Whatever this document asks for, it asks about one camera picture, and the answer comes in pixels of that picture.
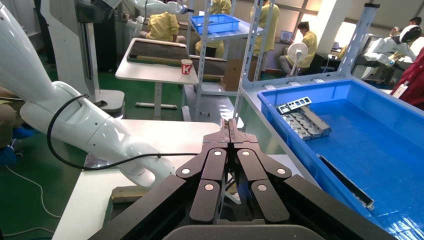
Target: paper cup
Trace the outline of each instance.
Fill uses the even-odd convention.
[[[192,70],[193,61],[189,59],[181,60],[181,74],[189,75]]]

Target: laptop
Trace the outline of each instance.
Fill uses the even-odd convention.
[[[281,31],[279,41],[284,44],[290,44],[290,40],[293,37],[293,32],[291,31]]]

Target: white cable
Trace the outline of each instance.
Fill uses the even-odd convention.
[[[49,230],[49,229],[44,228],[44,227],[35,227],[35,228],[31,228],[31,229],[28,229],[28,230],[25,230],[25,231],[20,231],[20,232],[17,232],[17,233],[3,234],[3,237],[12,237],[12,236],[16,236],[16,235],[19,235],[19,234],[24,234],[24,233],[31,232],[31,231],[34,231],[34,230],[38,230],[38,229],[44,230],[44,231],[49,232],[51,234],[55,233],[54,231]]]
[[[49,211],[46,209],[46,206],[44,206],[44,200],[43,200],[43,188],[41,187],[41,185],[40,185],[40,184],[38,184],[38,183],[36,183],[35,181],[32,181],[32,180],[30,180],[30,179],[28,179],[28,178],[26,178],[26,177],[24,177],[24,176],[21,176],[21,175],[17,174],[16,172],[12,171],[12,170],[11,170],[11,169],[7,166],[7,165],[6,165],[6,168],[7,168],[9,171],[11,171],[12,173],[14,173],[15,175],[17,175],[17,176],[19,176],[19,177],[21,177],[21,178],[23,178],[23,179],[25,179],[25,180],[27,180],[27,181],[29,181],[29,182],[33,183],[33,184],[35,184],[35,185],[39,186],[39,188],[41,189],[41,204],[42,204],[42,207],[44,208],[45,212],[46,212],[46,213],[48,213],[50,216],[52,216],[52,217],[54,217],[54,218],[58,218],[58,219],[60,219],[60,218],[61,218],[61,216],[54,215],[53,213],[49,212]]]

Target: wooden board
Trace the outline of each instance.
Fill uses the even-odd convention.
[[[193,68],[196,72],[199,69],[199,56],[190,56],[193,61]],[[227,67],[227,61],[219,58],[206,57],[204,60],[203,77],[206,79],[219,80],[224,76]]]
[[[190,59],[187,48],[172,42],[145,42],[136,40],[129,51],[129,62],[181,66],[182,59]]]

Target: white fan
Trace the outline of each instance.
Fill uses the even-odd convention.
[[[303,43],[293,43],[288,47],[287,55],[290,59],[294,59],[293,68],[290,75],[293,75],[295,69],[298,68],[298,62],[304,60],[308,55],[308,47]]]

